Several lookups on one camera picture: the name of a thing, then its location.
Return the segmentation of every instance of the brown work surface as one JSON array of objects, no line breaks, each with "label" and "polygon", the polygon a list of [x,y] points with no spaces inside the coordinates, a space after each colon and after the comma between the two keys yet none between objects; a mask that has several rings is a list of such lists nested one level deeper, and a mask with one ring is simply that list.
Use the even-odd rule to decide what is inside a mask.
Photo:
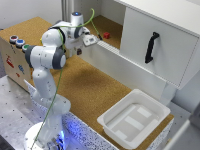
[{"label": "brown work surface", "polygon": [[[51,73],[57,84],[60,71],[52,70]],[[97,118],[129,92],[131,92],[131,89],[96,69],[78,56],[73,56],[67,60],[58,90],[58,94],[71,101],[70,111],[72,113],[116,145],[120,150],[123,148],[105,134],[102,126],[97,122]],[[173,116],[169,115],[137,150],[145,150],[172,119]]]},{"label": "brown work surface", "polygon": [[[105,32],[110,33],[110,38],[109,39],[103,38],[103,40],[108,44],[120,49],[123,26],[103,16],[95,17],[93,19],[93,22],[97,30],[99,31],[100,35],[102,36],[102,38]],[[87,27],[90,30],[91,34],[97,36],[97,33],[94,27],[92,26],[92,23],[89,23],[85,27]]]},{"label": "brown work surface", "polygon": [[26,44],[42,46],[40,39],[51,24],[40,17],[24,21],[0,31],[0,37],[9,42],[10,36],[17,35]]}]

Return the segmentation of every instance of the blue button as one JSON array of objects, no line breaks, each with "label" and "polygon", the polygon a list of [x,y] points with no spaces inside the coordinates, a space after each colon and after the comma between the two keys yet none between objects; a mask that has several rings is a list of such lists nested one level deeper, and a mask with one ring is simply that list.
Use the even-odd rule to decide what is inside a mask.
[{"label": "blue button", "polygon": [[23,43],[24,40],[17,40],[17,43]]}]

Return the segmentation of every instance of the black handle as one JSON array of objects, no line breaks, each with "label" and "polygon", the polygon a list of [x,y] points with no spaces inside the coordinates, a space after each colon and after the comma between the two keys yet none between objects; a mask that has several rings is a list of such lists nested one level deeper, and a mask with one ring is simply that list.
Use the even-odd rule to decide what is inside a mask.
[{"label": "black handle", "polygon": [[153,45],[154,45],[154,40],[157,39],[160,35],[156,32],[153,32],[153,36],[151,37],[150,41],[149,41],[149,45],[147,48],[147,53],[146,53],[146,57],[145,57],[145,63],[148,64],[149,62],[151,62],[153,60],[153,57],[151,57],[151,53],[153,50]]}]

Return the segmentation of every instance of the white cabinet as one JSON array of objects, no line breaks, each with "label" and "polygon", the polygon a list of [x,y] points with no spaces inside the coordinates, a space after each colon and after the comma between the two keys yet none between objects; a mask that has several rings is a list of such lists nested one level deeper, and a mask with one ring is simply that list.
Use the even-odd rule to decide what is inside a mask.
[{"label": "white cabinet", "polygon": [[[153,33],[159,34],[154,41],[151,56],[145,63],[148,45]],[[120,54],[171,82],[177,87],[190,62],[198,37],[154,19],[134,9],[126,9]]]}]

